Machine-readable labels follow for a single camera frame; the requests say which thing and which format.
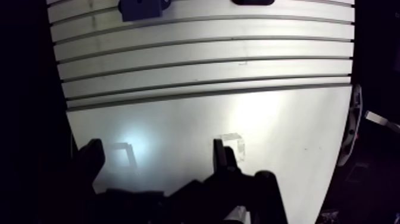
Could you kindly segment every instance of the white curved surface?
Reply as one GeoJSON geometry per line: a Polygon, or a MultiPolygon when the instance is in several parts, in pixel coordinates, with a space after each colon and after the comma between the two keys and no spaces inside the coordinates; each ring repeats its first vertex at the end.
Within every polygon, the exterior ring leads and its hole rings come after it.
{"type": "Polygon", "coordinates": [[[321,2],[279,0],[268,7],[238,6],[230,0],[174,1],[163,11],[161,18],[122,22],[118,10],[77,18],[51,27],[53,41],[72,38],[96,31],[124,26],[146,26],[149,23],[167,23],[176,20],[198,20],[207,17],[311,17],[328,20],[354,21],[354,9],[321,2]]]}
{"type": "MultiPolygon", "coordinates": [[[[354,0],[334,0],[333,2],[354,4],[354,0]]],[[[49,21],[50,23],[53,23],[55,21],[60,21],[77,15],[92,13],[97,10],[104,10],[107,8],[116,7],[117,5],[118,5],[118,0],[69,0],[48,8],[49,21]]]]}
{"type": "Polygon", "coordinates": [[[347,39],[354,38],[354,26],[301,20],[210,20],[164,24],[106,33],[54,46],[57,60],[124,50],[212,39],[347,39]]]}
{"type": "Polygon", "coordinates": [[[237,155],[242,171],[274,172],[289,223],[312,224],[335,168],[350,95],[350,86],[216,95],[74,111],[68,119],[78,147],[92,138],[104,143],[97,191],[169,195],[212,174],[213,138],[237,133],[245,142],[245,154],[237,155]]]}
{"type": "Polygon", "coordinates": [[[290,77],[346,76],[351,60],[267,60],[195,64],[150,69],[94,77],[62,84],[66,98],[104,92],[135,90],[152,86],[199,82],[221,82],[238,79],[282,79],[290,77]]]}
{"type": "Polygon", "coordinates": [[[61,79],[97,73],[137,69],[138,67],[169,66],[176,63],[210,63],[218,60],[251,60],[257,57],[351,57],[353,43],[333,41],[220,41],[188,43],[139,49],[92,57],[58,65],[61,79]]]}

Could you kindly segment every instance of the white table surface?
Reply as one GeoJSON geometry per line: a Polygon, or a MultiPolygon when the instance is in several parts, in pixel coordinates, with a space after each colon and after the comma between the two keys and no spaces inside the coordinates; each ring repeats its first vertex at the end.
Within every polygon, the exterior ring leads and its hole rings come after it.
{"type": "Polygon", "coordinates": [[[315,223],[336,165],[350,86],[182,98],[68,112],[78,147],[102,139],[107,187],[172,194],[213,173],[213,139],[231,145],[245,174],[277,176],[289,223],[315,223]]]}

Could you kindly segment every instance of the dark blue bracket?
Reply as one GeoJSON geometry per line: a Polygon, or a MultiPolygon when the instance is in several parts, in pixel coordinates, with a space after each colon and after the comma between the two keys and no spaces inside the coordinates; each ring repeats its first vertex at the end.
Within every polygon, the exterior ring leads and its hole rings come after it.
{"type": "Polygon", "coordinates": [[[118,9],[123,21],[135,21],[161,17],[170,5],[171,0],[120,0],[118,9]]]}

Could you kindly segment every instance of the horizontal groove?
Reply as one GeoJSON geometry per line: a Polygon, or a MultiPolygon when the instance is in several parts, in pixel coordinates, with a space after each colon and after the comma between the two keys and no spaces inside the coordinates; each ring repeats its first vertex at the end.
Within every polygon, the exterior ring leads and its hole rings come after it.
{"type": "Polygon", "coordinates": [[[221,59],[209,59],[209,60],[198,60],[198,61],[182,61],[182,62],[177,62],[177,63],[165,63],[165,64],[157,64],[157,65],[151,65],[151,66],[141,66],[141,67],[135,67],[135,68],[129,68],[129,69],[119,69],[119,70],[114,70],[114,71],[107,71],[107,72],[102,72],[102,73],[96,73],[96,74],[89,74],[85,76],[79,76],[79,77],[72,77],[72,78],[67,78],[63,79],[61,82],[72,82],[72,81],[77,81],[77,80],[83,80],[83,79],[89,79],[93,77],[101,77],[101,76],[108,76],[111,74],[118,74],[118,73],[125,73],[125,72],[131,72],[131,71],[141,71],[141,70],[150,70],[150,69],[161,69],[161,68],[167,68],[167,67],[175,67],[175,66],[189,66],[193,64],[206,64],[206,63],[222,63],[222,62],[234,62],[234,61],[257,61],[257,60],[301,60],[301,59],[343,59],[343,60],[348,60],[349,57],[338,57],[338,56],[290,56],[290,57],[269,57],[269,56],[263,56],[263,57],[237,57],[235,59],[231,58],[221,58],[221,59]]]}
{"type": "Polygon", "coordinates": [[[70,1],[72,1],[72,0],[58,0],[56,2],[52,2],[50,4],[47,4],[47,7],[50,8],[50,7],[54,6],[54,5],[59,5],[59,4],[63,4],[65,2],[70,2],[70,1]]]}
{"type": "Polygon", "coordinates": [[[352,7],[352,4],[344,3],[344,2],[337,2],[337,1],[332,1],[332,0],[297,0],[297,1],[316,2],[316,3],[324,3],[324,4],[329,4],[329,5],[338,5],[338,6],[343,6],[343,7],[352,7]]]}
{"type": "Polygon", "coordinates": [[[156,48],[161,46],[172,46],[181,45],[187,43],[207,43],[207,42],[219,42],[219,41],[256,41],[256,40],[283,40],[283,41],[333,41],[333,42],[352,42],[351,39],[344,38],[319,38],[319,37],[309,37],[309,36],[232,36],[223,38],[202,38],[202,39],[190,39],[185,41],[168,41],[162,43],[152,43],[146,45],[132,46],[127,48],[112,49],[108,51],[102,51],[92,54],[86,54],[78,57],[72,57],[64,60],[60,60],[59,63],[69,63],[72,61],[78,61],[86,58],[97,57],[107,54],[115,54],[126,51],[134,51],[138,49],[156,48]]]}
{"type": "Polygon", "coordinates": [[[84,106],[70,107],[67,109],[67,112],[88,110],[88,109],[102,108],[102,107],[114,107],[114,106],[125,105],[125,104],[139,104],[139,103],[144,103],[144,102],[165,101],[165,100],[171,100],[171,99],[208,97],[208,96],[213,96],[213,95],[241,94],[241,93],[248,93],[248,92],[264,92],[264,91],[284,91],[284,90],[291,90],[291,89],[332,88],[332,87],[344,87],[344,86],[350,86],[350,84],[348,84],[348,83],[330,83],[330,84],[318,84],[318,85],[312,84],[312,85],[298,85],[298,86],[276,86],[276,87],[251,88],[251,89],[210,91],[210,92],[201,92],[201,93],[195,93],[195,94],[165,95],[162,97],[149,97],[149,98],[142,98],[142,99],[122,100],[122,101],[114,101],[114,102],[106,102],[106,103],[98,103],[98,104],[89,104],[89,105],[84,105],[84,106]]]}
{"type": "Polygon", "coordinates": [[[114,11],[114,10],[118,10],[118,8],[117,7],[102,8],[100,10],[95,10],[95,11],[91,11],[91,12],[88,12],[88,13],[83,13],[83,14],[80,14],[80,15],[74,15],[74,16],[69,17],[69,18],[64,18],[62,20],[57,20],[57,21],[55,21],[55,22],[53,22],[51,24],[52,24],[52,26],[57,26],[59,24],[68,23],[70,21],[77,20],[77,19],[80,19],[80,18],[83,18],[83,17],[89,17],[89,16],[92,16],[92,15],[100,14],[100,13],[107,13],[107,12],[111,12],[111,11],[114,11]]]}
{"type": "Polygon", "coordinates": [[[93,97],[102,97],[106,95],[115,95],[115,94],[126,94],[130,92],[139,92],[139,91],[148,91],[155,89],[166,89],[166,88],[175,88],[175,87],[184,87],[184,86],[194,86],[194,85],[206,85],[206,84],[219,84],[219,83],[229,83],[229,82],[245,82],[245,81],[258,81],[258,80],[273,80],[273,79],[304,79],[304,78],[318,78],[318,77],[338,77],[338,76],[348,76],[349,74],[317,74],[317,75],[288,75],[288,76],[267,76],[267,77],[242,77],[242,78],[230,78],[230,79],[215,79],[208,81],[199,81],[199,82],[185,82],[185,83],[174,83],[168,85],[155,85],[155,86],[146,86],[141,88],[133,88],[133,89],[122,89],[119,91],[108,91],[102,92],[98,94],[88,94],[81,95],[79,97],[69,97],[65,98],[67,101],[77,100],[77,99],[87,99],[93,97]]]}
{"type": "Polygon", "coordinates": [[[141,24],[131,24],[121,27],[116,27],[107,30],[100,30],[91,33],[86,33],[83,35],[74,36],[72,38],[66,38],[59,41],[56,41],[55,44],[62,44],[71,41],[76,41],[82,38],[89,38],[97,35],[103,35],[106,33],[112,33],[127,29],[135,29],[135,28],[142,28],[142,27],[149,27],[149,26],[159,26],[165,24],[173,24],[173,23],[185,23],[191,21],[209,21],[209,20],[236,20],[236,19],[276,19],[276,20],[302,20],[302,21],[319,21],[319,22],[326,22],[326,23],[339,23],[339,24],[351,24],[350,21],[344,20],[332,20],[326,18],[314,18],[314,17],[298,17],[298,16],[283,16],[283,15],[219,15],[219,16],[207,16],[207,17],[192,17],[192,18],[178,18],[178,19],[170,19],[170,20],[160,20],[160,21],[150,21],[147,23],[141,24]]]}

